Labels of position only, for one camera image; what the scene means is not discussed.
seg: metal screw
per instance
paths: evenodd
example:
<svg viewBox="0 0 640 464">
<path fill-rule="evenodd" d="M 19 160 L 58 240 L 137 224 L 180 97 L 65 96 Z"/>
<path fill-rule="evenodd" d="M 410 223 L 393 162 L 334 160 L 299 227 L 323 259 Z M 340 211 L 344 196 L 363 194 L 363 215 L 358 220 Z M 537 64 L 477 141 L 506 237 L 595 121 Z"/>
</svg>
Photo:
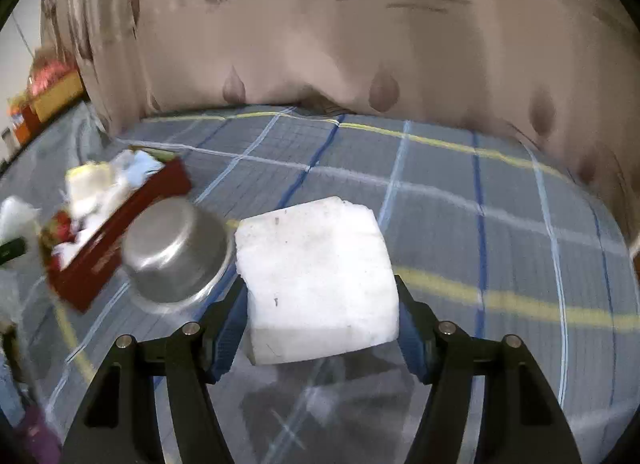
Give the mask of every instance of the metal screw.
<svg viewBox="0 0 640 464">
<path fill-rule="evenodd" d="M 522 339 L 518 338 L 515 334 L 509 334 L 508 336 L 505 336 L 504 341 L 512 349 L 520 348 L 520 346 L 522 345 Z"/>
<path fill-rule="evenodd" d="M 123 334 L 118 339 L 116 339 L 116 346 L 119 349 L 125 349 L 131 344 L 132 341 L 133 338 L 129 336 L 129 334 Z"/>
<path fill-rule="evenodd" d="M 188 336 L 193 336 L 194 334 L 197 334 L 199 331 L 200 331 L 200 325 L 198 325 L 194 321 L 190 321 L 182 325 L 182 332 L 184 334 L 187 334 Z"/>
<path fill-rule="evenodd" d="M 456 331 L 456 324 L 452 321 L 441 321 L 438 325 L 438 330 L 447 336 L 452 335 Z"/>
</svg>

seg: styrofoam block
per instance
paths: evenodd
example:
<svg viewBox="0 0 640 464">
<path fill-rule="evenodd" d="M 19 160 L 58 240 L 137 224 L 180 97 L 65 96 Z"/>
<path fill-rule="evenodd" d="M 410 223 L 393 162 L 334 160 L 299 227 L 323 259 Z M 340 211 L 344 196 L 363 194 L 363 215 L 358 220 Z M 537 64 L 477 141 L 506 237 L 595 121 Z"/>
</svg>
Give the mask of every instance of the styrofoam block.
<svg viewBox="0 0 640 464">
<path fill-rule="evenodd" d="M 342 354 L 398 337 L 398 291 L 373 212 L 338 197 L 244 219 L 255 364 Z"/>
</svg>

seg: white wall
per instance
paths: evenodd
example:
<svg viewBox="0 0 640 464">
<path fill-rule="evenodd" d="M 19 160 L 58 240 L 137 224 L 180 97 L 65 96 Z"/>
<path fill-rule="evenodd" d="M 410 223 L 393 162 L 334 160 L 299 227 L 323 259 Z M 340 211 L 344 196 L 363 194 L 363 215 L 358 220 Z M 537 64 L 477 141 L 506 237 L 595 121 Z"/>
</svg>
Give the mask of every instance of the white wall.
<svg viewBox="0 0 640 464">
<path fill-rule="evenodd" d="M 10 127 L 7 99 L 26 88 L 33 53 L 39 46 L 40 0 L 20 0 L 0 30 L 0 132 Z M 0 140 L 0 158 L 6 155 Z"/>
</svg>

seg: yellow box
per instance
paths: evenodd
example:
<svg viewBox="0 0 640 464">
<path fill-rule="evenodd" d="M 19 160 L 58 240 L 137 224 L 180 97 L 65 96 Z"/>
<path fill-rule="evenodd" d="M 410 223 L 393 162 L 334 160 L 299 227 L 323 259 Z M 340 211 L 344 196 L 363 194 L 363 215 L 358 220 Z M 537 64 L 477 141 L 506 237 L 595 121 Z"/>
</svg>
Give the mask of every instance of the yellow box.
<svg viewBox="0 0 640 464">
<path fill-rule="evenodd" d="M 41 122 L 46 123 L 58 110 L 84 94 L 84 86 L 77 70 L 56 81 L 31 101 L 31 108 Z"/>
</svg>

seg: red box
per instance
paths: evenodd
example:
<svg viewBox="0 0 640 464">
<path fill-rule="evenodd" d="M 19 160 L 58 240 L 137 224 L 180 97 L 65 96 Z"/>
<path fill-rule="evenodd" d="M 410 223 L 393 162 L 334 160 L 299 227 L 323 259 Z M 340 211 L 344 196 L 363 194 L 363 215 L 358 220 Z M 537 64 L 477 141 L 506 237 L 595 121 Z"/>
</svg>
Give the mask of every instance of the red box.
<svg viewBox="0 0 640 464">
<path fill-rule="evenodd" d="M 122 235 L 136 216 L 158 200 L 186 195 L 191 190 L 191 181 L 178 156 L 166 151 L 142 149 L 161 161 L 168 156 L 173 158 L 165 161 L 164 167 L 150 176 L 146 183 L 104 222 L 68 267 L 59 271 L 51 267 L 51 248 L 43 243 L 42 235 L 40 237 L 40 251 L 50 286 L 60 298 L 80 312 L 89 308 L 122 262 Z"/>
</svg>

